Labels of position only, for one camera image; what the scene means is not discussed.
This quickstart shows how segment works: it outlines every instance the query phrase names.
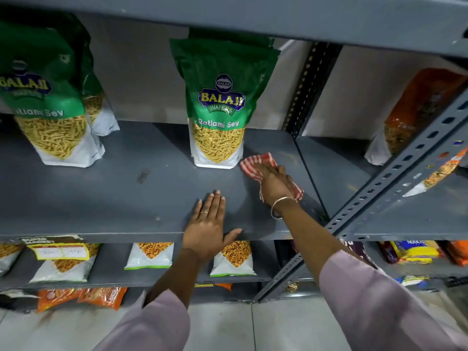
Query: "hand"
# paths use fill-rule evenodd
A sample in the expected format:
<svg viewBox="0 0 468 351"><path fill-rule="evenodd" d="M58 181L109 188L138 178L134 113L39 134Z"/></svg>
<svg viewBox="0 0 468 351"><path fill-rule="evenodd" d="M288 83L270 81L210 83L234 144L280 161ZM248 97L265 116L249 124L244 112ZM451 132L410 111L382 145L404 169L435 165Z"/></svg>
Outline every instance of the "hand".
<svg viewBox="0 0 468 351"><path fill-rule="evenodd" d="M206 263L222 249L234 242L242 229L231 230L223 237L226 198L221 192L210 194L202 209L202 200L196 204L184 232L182 248L193 250L202 263Z"/></svg>
<svg viewBox="0 0 468 351"><path fill-rule="evenodd" d="M293 196L293 179L286 175L284 166L272 167L264 164L255 164L254 166L262 173L262 196L269 205L273 205L277 199L281 197ZM282 200L281 202L291 201L289 199Z"/></svg>

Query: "white tile floor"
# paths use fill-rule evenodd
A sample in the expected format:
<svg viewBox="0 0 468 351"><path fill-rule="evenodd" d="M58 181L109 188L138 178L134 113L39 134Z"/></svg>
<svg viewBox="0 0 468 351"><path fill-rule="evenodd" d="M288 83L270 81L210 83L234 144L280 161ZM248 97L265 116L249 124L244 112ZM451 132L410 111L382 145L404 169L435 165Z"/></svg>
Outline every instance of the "white tile floor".
<svg viewBox="0 0 468 351"><path fill-rule="evenodd" d="M0 350L90 351L125 311L61 309L23 315L0 310ZM185 351L350 350L321 297L253 306L200 304L190 306L189 314Z"/></svg>

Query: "red and white striped cloth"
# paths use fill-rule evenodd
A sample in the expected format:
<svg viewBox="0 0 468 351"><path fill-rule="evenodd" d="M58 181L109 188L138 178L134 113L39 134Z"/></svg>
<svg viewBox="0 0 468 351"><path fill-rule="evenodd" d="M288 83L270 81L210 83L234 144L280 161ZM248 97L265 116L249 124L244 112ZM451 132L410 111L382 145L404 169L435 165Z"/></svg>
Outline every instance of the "red and white striped cloth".
<svg viewBox="0 0 468 351"><path fill-rule="evenodd" d="M245 172L245 174L247 176L253 178L255 181L260 182L260 184L262 183L263 176L262 176L262 173L260 171L258 171L254 167L254 165L256 163L264 164L264 165L270 165L270 166L273 166L273 167L278 166L275 159L273 159L271 153L266 153L266 154L262 154L262 155L252 155L252 156L249 156L246 159L243 159L241 161L241 164L240 164L241 165L241 170L243 172ZM293 193L292 194L294 195L294 199L296 200L296 202L299 202L302 199L302 197L304 196L304 190L302 188L300 188L298 185L296 185L295 183L292 183L292 186L293 186ZM262 190L261 189L260 189L260 199L263 202L265 202L265 200L262 197Z"/></svg>

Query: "person's left hand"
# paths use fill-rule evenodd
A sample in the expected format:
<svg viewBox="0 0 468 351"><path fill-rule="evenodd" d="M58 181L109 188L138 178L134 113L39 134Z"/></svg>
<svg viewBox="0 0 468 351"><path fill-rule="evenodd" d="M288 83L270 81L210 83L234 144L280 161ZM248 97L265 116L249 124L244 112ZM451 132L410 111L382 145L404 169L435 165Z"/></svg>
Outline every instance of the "person's left hand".
<svg viewBox="0 0 468 351"><path fill-rule="evenodd" d="M210 194L203 205L196 204L193 215L184 231L182 248L193 250L202 263L206 263L222 249L234 242L242 229L231 230L223 237L223 221L226 207L221 192Z"/></svg>

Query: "pink shirt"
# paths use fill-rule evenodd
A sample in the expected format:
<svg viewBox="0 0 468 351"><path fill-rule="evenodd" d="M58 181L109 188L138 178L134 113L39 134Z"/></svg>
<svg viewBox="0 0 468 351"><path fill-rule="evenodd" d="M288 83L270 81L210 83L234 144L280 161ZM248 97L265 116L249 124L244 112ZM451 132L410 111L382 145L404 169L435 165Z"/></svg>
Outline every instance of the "pink shirt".
<svg viewBox="0 0 468 351"><path fill-rule="evenodd" d="M405 287L344 251L325 263L320 290L354 351L468 350L467 336L437 323ZM190 319L182 302L170 290L144 308L143 300L94 351L184 348Z"/></svg>

